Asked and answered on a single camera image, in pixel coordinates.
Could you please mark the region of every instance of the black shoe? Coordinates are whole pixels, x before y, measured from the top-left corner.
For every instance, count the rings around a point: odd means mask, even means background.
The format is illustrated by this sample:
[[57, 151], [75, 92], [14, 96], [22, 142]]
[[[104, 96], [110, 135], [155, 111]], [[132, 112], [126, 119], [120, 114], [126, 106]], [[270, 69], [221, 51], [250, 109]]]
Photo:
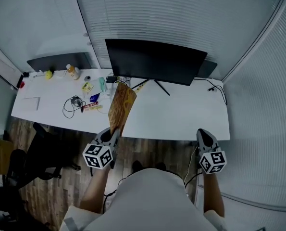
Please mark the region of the black shoe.
[[156, 169], [166, 171], [165, 163], [158, 163], [158, 164], [156, 164]]
[[143, 169], [143, 166], [142, 166], [142, 164], [139, 161], [136, 160], [132, 164], [132, 171], [133, 171], [133, 173], [139, 172], [142, 169]]

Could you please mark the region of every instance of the shirt sleeve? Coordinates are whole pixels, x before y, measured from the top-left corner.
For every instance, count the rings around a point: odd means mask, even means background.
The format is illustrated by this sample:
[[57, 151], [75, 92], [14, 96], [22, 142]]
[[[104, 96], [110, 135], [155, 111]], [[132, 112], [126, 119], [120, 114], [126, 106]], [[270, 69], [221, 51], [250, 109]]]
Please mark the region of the shirt sleeve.
[[60, 231], [83, 230], [88, 224], [100, 216], [101, 214], [70, 206], [62, 221]]
[[204, 213], [204, 217], [218, 230], [227, 231], [225, 219], [219, 216], [214, 210], [208, 210]]

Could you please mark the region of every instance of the blue object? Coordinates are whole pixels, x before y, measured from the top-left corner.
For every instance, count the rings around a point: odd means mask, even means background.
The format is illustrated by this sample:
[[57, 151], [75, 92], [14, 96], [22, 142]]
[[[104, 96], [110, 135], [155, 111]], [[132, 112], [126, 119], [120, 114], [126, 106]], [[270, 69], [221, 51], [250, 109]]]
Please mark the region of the blue object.
[[91, 96], [91, 97], [89, 98], [89, 101], [90, 101], [91, 103], [96, 102], [96, 101], [98, 100], [99, 95], [100, 95], [100, 93]]
[[103, 77], [99, 78], [100, 88], [102, 92], [105, 92], [107, 90], [105, 80]]

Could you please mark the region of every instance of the white shirt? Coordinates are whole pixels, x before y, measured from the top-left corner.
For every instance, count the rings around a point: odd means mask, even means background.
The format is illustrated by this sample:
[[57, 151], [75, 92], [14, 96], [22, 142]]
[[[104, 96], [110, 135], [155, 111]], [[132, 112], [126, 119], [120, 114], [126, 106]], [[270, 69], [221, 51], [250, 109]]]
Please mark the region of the white shirt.
[[61, 231], [224, 231], [215, 211], [202, 215], [186, 195], [178, 176], [147, 168], [126, 178], [110, 208], [96, 214], [69, 207]]

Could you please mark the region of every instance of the white cube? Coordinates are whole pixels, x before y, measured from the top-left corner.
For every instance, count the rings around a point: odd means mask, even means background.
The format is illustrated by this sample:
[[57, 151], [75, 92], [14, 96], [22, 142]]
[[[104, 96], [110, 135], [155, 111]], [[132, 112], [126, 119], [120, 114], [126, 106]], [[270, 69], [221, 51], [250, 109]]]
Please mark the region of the white cube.
[[88, 167], [103, 169], [112, 160], [112, 152], [109, 146], [87, 144], [83, 151], [83, 157]]
[[227, 164], [224, 151], [204, 153], [199, 161], [199, 164], [206, 174], [221, 172]]

